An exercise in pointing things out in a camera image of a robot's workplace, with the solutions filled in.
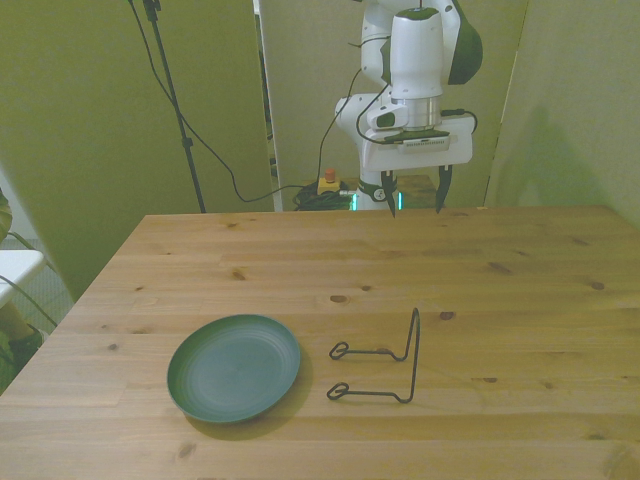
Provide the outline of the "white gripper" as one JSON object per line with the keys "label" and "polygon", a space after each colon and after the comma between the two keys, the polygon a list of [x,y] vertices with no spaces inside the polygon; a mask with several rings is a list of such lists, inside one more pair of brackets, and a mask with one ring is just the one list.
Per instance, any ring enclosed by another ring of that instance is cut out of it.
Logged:
{"label": "white gripper", "polygon": [[381,186],[393,217],[396,216],[397,181],[390,170],[440,166],[435,196],[435,209],[439,213],[451,186],[451,165],[468,163],[472,157],[473,128],[474,118],[466,115],[445,118],[436,129],[423,132],[372,129],[366,132],[368,140],[362,147],[362,167],[368,171],[383,171]]}

